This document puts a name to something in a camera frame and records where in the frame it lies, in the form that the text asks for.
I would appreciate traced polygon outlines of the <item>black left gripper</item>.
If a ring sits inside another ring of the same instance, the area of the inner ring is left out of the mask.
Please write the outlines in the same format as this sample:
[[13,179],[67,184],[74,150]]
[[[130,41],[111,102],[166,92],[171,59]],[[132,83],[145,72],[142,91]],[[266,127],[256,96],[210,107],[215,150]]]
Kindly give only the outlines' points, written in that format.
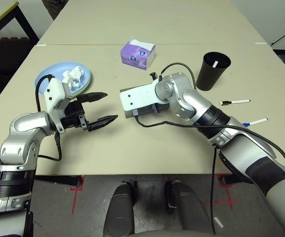
[[112,123],[118,116],[110,115],[99,118],[95,122],[87,123],[85,119],[85,112],[81,102],[94,102],[107,96],[104,92],[90,92],[86,94],[80,94],[77,96],[77,100],[70,102],[65,108],[65,116],[61,119],[61,123],[64,128],[87,128],[88,131],[94,131],[107,126]]

